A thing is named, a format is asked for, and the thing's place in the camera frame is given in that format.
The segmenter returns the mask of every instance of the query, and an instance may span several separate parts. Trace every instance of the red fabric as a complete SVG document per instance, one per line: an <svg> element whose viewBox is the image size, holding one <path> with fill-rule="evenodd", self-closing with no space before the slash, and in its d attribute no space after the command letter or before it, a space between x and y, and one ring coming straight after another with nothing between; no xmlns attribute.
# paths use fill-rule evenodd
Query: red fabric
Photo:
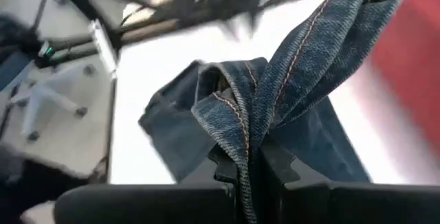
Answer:
<svg viewBox="0 0 440 224"><path fill-rule="evenodd" d="M440 0L405 0L372 59L440 155Z"/></svg>

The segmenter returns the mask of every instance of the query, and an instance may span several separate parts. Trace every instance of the white surface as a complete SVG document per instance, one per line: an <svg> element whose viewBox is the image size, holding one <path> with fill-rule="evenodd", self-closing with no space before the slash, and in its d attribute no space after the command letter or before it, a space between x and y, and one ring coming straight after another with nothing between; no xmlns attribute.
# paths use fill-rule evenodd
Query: white surface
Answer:
<svg viewBox="0 0 440 224"><path fill-rule="evenodd" d="M206 62L223 60L249 60L259 56L270 59L285 36L305 20L324 0L300 0L265 11L253 38L246 32L241 17L237 18L236 28L239 42L226 36L216 23L197 29L163 36L161 38L125 47L121 53L118 69L118 92L115 102L113 124L113 145L111 148L110 182L115 184L153 184L173 183L174 180L166 166L155 152L148 135L138 124L152 95L171 81L191 61L201 59ZM417 170L405 170L400 165L407 160L399 157L399 149L390 154L381 146L387 136L386 129L378 132L377 124L366 125L362 103L358 99L339 91L339 98L333 98L335 108L343 116L343 123L353 146L374 182L381 183L435 183L438 177L427 176L432 170L432 158L427 161L419 158ZM373 150L369 144L375 144Z"/></svg>

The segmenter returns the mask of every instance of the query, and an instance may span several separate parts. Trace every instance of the orange stitching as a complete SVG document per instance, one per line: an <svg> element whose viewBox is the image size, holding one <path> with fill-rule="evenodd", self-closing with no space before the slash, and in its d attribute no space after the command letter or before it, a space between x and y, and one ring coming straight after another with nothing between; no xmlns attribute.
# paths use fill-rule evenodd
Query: orange stitching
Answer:
<svg viewBox="0 0 440 224"><path fill-rule="evenodd" d="M327 4L328 4L329 1L330 1L330 0L325 0L324 4L322 5L321 9L319 10L319 13L317 13L316 16L313 18L313 20L311 21L311 24L310 24L310 26L309 26L309 30L308 30L307 33L305 34L304 38L302 39L302 41L301 41L301 43L300 43L300 46L299 46L298 49L296 50L296 53L295 53L294 59L293 59L292 62L290 63L289 71L287 72L287 75L284 77L284 81L283 81L283 84L281 85L281 88L278 90L278 94L277 94L276 99L275 99L275 105L276 105L276 103L278 102L278 99L280 98L281 91L283 90L284 86L285 86L286 83L287 83L287 79L289 79L289 77L290 77L290 73L292 72L292 69L293 69L293 67L294 67L294 63L296 62L296 59L298 58L298 55L299 55L301 49L303 48L303 45L304 45L306 39L309 37L309 35L310 35L310 33L311 33L311 30L312 30L312 28L313 28L314 25L315 25L316 19L322 14L322 12L324 12L324 8L327 6ZM272 121L274 121L274 116L275 116L275 105L274 105L274 108L273 108L273 111L272 111Z"/></svg>
<svg viewBox="0 0 440 224"><path fill-rule="evenodd" d="M252 71L250 71L250 68L249 68L249 65L248 65L247 62L245 62L245 65L246 65L247 70L249 71L249 75L250 75L250 77L252 78L252 81L254 82L254 87L255 87L255 89L256 89L256 80L255 80L255 78L254 78L254 75L252 75Z"/></svg>
<svg viewBox="0 0 440 224"><path fill-rule="evenodd" d="M243 133L245 135L245 150L246 150L246 155L249 155L249 135L248 132L246 131L246 126L245 123L243 122L243 119L240 116L240 113L237 111L237 109L234 108L234 106L232 105L231 102L229 102L228 100L218 96L216 93L213 93L214 97L216 97L218 100L225 102L230 108L232 108L232 110L234 110L236 116L238 117L238 119L240 120L240 124L241 127L243 128Z"/></svg>

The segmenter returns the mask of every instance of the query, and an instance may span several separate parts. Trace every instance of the jeans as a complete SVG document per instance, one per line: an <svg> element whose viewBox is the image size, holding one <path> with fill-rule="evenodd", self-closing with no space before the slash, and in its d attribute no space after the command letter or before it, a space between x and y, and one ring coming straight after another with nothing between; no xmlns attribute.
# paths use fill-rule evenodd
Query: jeans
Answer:
<svg viewBox="0 0 440 224"><path fill-rule="evenodd" d="M252 179L267 134L330 179L368 181L326 96L362 64L402 1L326 0L287 35L269 63L257 58L199 66L190 109L237 165L249 223L258 221Z"/></svg>

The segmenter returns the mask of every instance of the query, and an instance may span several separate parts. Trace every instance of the denim fabric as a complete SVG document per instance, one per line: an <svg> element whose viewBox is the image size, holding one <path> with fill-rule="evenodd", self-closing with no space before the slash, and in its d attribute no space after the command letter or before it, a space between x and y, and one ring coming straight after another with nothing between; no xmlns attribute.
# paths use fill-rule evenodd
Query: denim fabric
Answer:
<svg viewBox="0 0 440 224"><path fill-rule="evenodd" d="M201 145L211 138L233 159L239 170L240 198L249 223L258 221L258 182L252 179L258 174L259 147L267 134L330 179L368 181L326 96L362 64L402 1L326 0L287 35L269 63L257 58L199 65L198 79L190 77L197 84L190 86L195 92L175 87L174 93L169 94L174 97L164 98L165 109L171 109L169 102L177 99L179 92L194 98L194 103L187 102L185 114L192 106L192 114L207 136L182 121L190 120L190 116L180 121L170 119L174 114L160 118L165 127L184 125L182 132L195 128L203 134L198 142L184 140L185 145L179 144L182 151L191 146L198 151L202 151L200 147L212 148L211 143ZM152 102L159 102L155 98L159 100L155 96ZM147 107L146 115L158 115L155 113L162 112L159 109ZM146 130L150 135L156 132L151 127ZM162 131L157 137L166 135ZM165 157L169 152L158 147L165 146L159 143L155 146L168 163ZM186 159L195 157L193 153Z"/></svg>
<svg viewBox="0 0 440 224"><path fill-rule="evenodd" d="M177 182L188 176L215 145L190 110L200 65L191 63L155 93L139 120Z"/></svg>
<svg viewBox="0 0 440 224"><path fill-rule="evenodd" d="M402 1L326 0L287 35L270 63L260 58L211 64L201 70L192 113L237 164L243 211L249 223L257 222L252 175L258 172L258 151L264 136L274 132L276 137L284 131L283 126L295 125L298 117L346 80L366 58ZM283 144L293 149L296 134L283 137L290 138ZM326 157L335 157L341 165L338 170L346 171L342 179L357 180L357 173L353 173L360 165L350 165L344 149L347 147L328 147L334 153ZM332 163L314 161L315 167Z"/></svg>

